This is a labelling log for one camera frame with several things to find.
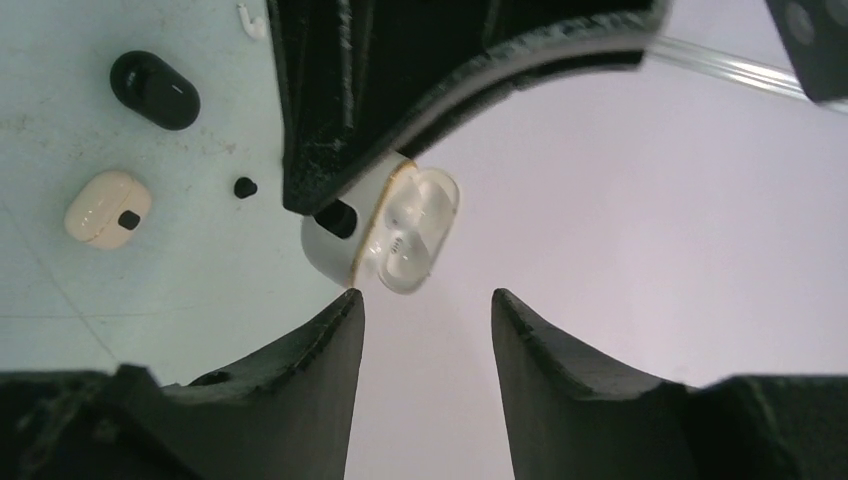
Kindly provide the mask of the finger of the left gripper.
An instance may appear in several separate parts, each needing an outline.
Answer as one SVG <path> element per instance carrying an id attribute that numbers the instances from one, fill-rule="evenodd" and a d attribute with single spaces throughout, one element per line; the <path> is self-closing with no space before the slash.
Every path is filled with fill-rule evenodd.
<path id="1" fill-rule="evenodd" d="M 511 93 L 634 70 L 667 1 L 271 1 L 283 207 L 310 216 Z"/>

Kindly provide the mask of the white earbud charging case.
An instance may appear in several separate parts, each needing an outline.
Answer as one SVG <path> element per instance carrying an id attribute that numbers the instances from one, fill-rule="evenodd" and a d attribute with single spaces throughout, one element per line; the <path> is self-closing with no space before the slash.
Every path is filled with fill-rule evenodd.
<path id="1" fill-rule="evenodd" d="M 415 293 L 431 275 L 461 205 L 454 177 L 397 152 L 301 223 L 309 263 L 341 287 L 377 276 L 388 290 Z"/>

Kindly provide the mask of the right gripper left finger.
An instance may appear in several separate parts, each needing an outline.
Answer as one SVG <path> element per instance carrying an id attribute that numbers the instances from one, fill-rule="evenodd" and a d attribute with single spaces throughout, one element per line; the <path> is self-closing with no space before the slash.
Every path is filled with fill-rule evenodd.
<path id="1" fill-rule="evenodd" d="M 350 289 L 187 385 L 144 367 L 5 372 L 5 479 L 341 479 L 365 330 Z"/>

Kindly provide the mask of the white earbud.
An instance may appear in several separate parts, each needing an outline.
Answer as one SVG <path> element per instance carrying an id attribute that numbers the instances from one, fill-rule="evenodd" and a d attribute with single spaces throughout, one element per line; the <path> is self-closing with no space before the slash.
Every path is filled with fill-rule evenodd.
<path id="1" fill-rule="evenodd" d="M 255 41 L 266 39 L 268 35 L 267 20 L 262 16 L 252 17 L 244 3 L 238 3 L 236 8 L 246 35 Z"/>

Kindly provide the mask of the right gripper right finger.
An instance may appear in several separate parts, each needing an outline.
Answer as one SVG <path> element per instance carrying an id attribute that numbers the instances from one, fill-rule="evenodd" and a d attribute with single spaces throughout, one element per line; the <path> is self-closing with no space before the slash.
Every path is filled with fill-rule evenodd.
<path id="1" fill-rule="evenodd" d="M 847 380 L 737 375 L 704 388 L 601 352 L 498 289 L 491 328 L 518 479 L 843 479 Z"/>

